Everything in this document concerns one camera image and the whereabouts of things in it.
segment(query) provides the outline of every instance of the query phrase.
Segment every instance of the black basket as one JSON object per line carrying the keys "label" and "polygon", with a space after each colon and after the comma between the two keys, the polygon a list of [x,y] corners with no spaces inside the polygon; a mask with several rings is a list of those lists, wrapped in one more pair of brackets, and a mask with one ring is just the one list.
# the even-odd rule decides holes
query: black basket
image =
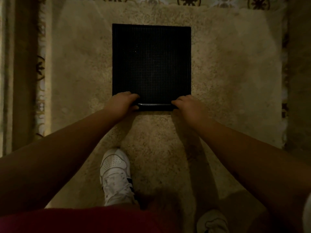
{"label": "black basket", "polygon": [[112,94],[140,95],[142,111],[171,111],[191,94],[191,28],[112,25]]}

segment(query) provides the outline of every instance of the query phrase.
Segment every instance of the red clothing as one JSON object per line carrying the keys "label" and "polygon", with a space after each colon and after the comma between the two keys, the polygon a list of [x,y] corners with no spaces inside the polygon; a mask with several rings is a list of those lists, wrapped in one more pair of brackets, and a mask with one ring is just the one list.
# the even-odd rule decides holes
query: red clothing
{"label": "red clothing", "polygon": [[160,233],[163,227],[148,211],[114,206],[87,209],[51,208],[0,218],[0,233]]}

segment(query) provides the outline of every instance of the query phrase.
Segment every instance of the white sneaker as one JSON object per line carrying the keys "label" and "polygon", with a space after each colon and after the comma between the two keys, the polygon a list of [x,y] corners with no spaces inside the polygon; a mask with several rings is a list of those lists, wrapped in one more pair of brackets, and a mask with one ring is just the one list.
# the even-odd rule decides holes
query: white sneaker
{"label": "white sneaker", "polygon": [[130,161],[120,149],[110,149],[100,165],[100,183],[105,193],[105,206],[137,204],[130,174]]}
{"label": "white sneaker", "polygon": [[216,209],[206,212],[196,224],[197,233],[229,233],[225,216]]}

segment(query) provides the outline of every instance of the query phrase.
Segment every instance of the floral tile pattern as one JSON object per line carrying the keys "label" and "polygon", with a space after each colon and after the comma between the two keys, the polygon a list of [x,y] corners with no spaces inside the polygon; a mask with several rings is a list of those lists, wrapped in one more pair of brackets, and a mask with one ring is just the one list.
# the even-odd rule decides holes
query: floral tile pattern
{"label": "floral tile pattern", "polygon": [[[208,6],[219,8],[239,8],[251,10],[276,11],[287,7],[287,0],[104,0],[114,2],[135,2],[150,3],[160,5],[180,5],[180,6]],[[38,20],[38,63],[37,71],[37,98],[36,98],[36,138],[45,136],[45,5],[46,0],[39,0],[39,20]],[[288,123],[287,107],[287,16],[282,22],[283,43],[282,43],[282,141],[283,146],[286,144],[286,130]]]}

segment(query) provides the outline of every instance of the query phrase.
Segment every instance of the forearm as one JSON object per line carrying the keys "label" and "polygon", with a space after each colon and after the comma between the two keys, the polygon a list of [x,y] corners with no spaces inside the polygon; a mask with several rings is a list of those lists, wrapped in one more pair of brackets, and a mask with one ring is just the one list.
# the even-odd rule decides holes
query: forearm
{"label": "forearm", "polygon": [[309,166],[212,119],[198,123],[196,131],[245,188],[296,231],[302,230],[301,214],[311,192]]}
{"label": "forearm", "polygon": [[0,216],[47,204],[115,123],[101,110],[0,159]]}

